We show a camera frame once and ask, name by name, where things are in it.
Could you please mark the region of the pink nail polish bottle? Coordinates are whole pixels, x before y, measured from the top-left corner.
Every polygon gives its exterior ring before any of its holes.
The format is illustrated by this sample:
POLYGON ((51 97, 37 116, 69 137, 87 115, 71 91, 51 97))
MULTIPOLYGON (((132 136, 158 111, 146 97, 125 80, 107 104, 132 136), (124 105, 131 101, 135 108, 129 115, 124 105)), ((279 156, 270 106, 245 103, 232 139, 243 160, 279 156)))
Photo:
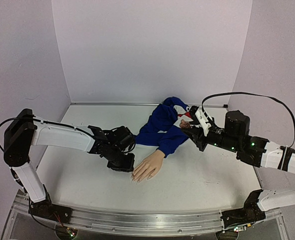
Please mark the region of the pink nail polish bottle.
POLYGON ((182 119, 182 120, 180 121, 179 127, 180 127, 181 129, 190 129, 192 126, 191 126, 191 124, 190 124, 189 121, 185 121, 184 119, 182 119))

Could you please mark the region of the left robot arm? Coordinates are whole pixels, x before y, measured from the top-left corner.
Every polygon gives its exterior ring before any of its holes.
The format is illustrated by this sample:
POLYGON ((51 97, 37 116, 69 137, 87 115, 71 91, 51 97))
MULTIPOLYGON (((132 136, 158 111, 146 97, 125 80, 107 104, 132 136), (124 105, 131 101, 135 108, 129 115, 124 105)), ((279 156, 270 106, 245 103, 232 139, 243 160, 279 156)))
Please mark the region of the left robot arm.
POLYGON ((81 151, 107 160, 116 172, 134 170, 135 136, 128 127, 103 130, 93 125, 75 126, 37 118, 32 109, 0 123, 0 150, 14 180, 29 199, 32 217, 68 223, 72 208, 53 203, 30 158, 31 147, 44 146, 81 151))

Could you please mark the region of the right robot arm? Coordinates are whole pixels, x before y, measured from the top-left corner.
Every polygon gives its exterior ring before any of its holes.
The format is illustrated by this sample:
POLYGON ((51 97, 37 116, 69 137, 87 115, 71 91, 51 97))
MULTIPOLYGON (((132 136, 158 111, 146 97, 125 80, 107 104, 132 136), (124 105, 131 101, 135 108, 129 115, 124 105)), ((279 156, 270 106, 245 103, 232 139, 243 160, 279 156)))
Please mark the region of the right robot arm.
MULTIPOLYGON (((207 145, 236 154, 236 159, 253 167, 277 169, 295 174, 295 149, 279 145, 266 138, 250 136, 250 118, 239 110, 225 114, 224 127, 215 125, 205 110, 194 106, 190 118, 181 120, 179 127, 202 152, 207 145)), ((266 219, 266 212, 295 205, 294 190, 252 191, 242 208, 221 213, 223 228, 240 229, 266 219)))

